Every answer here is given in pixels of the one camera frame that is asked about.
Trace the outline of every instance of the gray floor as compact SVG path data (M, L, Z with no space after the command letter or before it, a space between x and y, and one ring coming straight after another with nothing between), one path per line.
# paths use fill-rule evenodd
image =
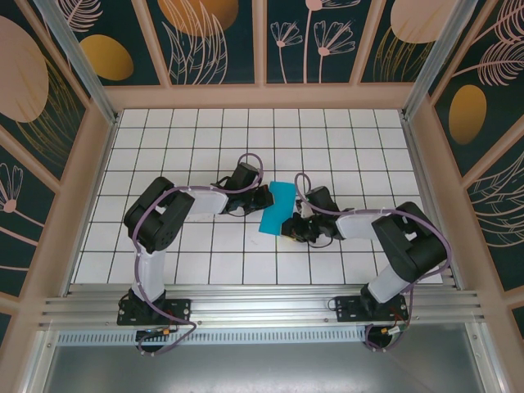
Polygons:
M181 346L159 358L133 347L58 348L52 393L483 392L465 330L414 326L391 353L361 343Z

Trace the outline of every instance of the purple cable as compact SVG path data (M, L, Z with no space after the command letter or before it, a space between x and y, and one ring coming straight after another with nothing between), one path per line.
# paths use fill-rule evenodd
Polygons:
M142 224L146 220L147 216L158 206L158 204L160 202L162 202L167 196L171 195L173 192L197 190L197 191L217 191L217 192L222 192L224 194L240 194L242 192L251 190L252 188L258 187L259 183L262 181L262 179L264 177L264 165L262 164L262 160L260 159L260 157L257 156L256 154L253 154L253 153L244 153L244 154L242 154L240 156L240 158L238 159L238 163L241 162L242 158L248 157L248 156L255 157L259 161L259 165L260 165L259 173L256 175L256 178L255 178L255 180L253 181L253 183L251 185L249 185L247 187L244 187L244 188L242 188L240 190L224 190L222 188L217 188L215 186L178 186L178 187L173 187L169 191L164 192L162 195L160 195L158 198L156 198L156 200L146 209L146 211L144 212L143 216L140 217L140 220L137 222L137 226L135 227L135 229L133 231L133 236L131 237L131 239L133 240L134 248L137 250L137 254L136 254L135 260L134 260L134 279L137 282L137 287L138 287L138 290L140 291L140 294L142 295L142 298L147 303L147 305L149 305L149 307L151 307L155 312L157 312L158 314L162 315L163 317L166 317L168 320L176 322L176 323L179 323L181 325L191 325L192 326L192 328L188 332L184 333L173 344L170 344L169 346L164 346L164 347L160 348L156 352L146 352L142 348L143 341L147 339L147 336L144 336L142 338L142 340L140 340L138 342L138 349L141 351L142 355L148 355L148 356L152 357L152 356L155 356L155 355L162 355L162 354L172 350L175 346L177 346L180 343L180 341L182 341L184 338L186 338L191 333L193 333L195 331L195 329L197 328L197 325L194 322L187 321L187 320L181 319L181 318L176 318L173 315L169 315L169 314L165 313L164 311L162 311L161 309L159 309L158 307L153 305L153 303L147 297L146 292L142 288L142 282L140 281L140 274L139 274L141 250L140 250L140 246L139 246L138 240L137 240L138 231L142 227Z
M424 278L428 278L428 277L433 276L435 274L442 273L451 264L451 259L453 257L453 252L451 250L451 246L449 245L449 243L446 240L446 238L444 237L444 235L442 233L440 233L437 228L435 228L433 225L427 223L423 219L420 219L416 215L411 215L410 213L406 213L405 211L401 211L401 210L396 210L396 209L357 209L357 210L349 210L349 211L330 211L330 210L321 209L321 208L319 208L319 207L317 207L315 205L312 205L306 199L304 194L302 194L302 192L300 191L299 185L298 185L298 179L299 179L300 176L303 177L304 180L307 181L307 183L308 183L308 187L307 187L308 191L311 190L311 179L309 178L309 176L307 174L305 174L303 172L300 172L300 173L296 174L296 176L295 176L296 193L298 194L299 198L307 206L309 206L312 210L316 210L319 213L324 213L325 215L339 215L339 216L342 216L342 215L369 215L369 214L372 214L372 215L400 215L402 217L406 217L407 219L412 219L413 221L415 221L418 224L421 224L424 228L427 228L431 233L433 233L440 240L440 242L442 243L442 245L445 248L446 262L440 268L438 268L438 270L436 270L434 272L429 272L429 273L426 273L426 274L422 275L418 280L410 283L402 291L403 293L410 292L410 295L409 295L409 319L408 319L408 324L409 324L409 322L411 321L411 312L413 310L413 287L415 286L415 284L418 281L420 281L420 280L422 280ZM372 327L373 327L372 324L368 325L366 327L366 333L365 333L365 336L364 336L364 339L365 339L364 343L371 350L373 348L374 349L381 349L378 346L376 346L375 344L373 344L371 341L369 341L369 339L368 339L369 331L371 330ZM400 337L390 346L390 349L393 349L393 348L395 348L398 345L398 343L400 342L400 338L403 335L404 335L403 333L400 334Z

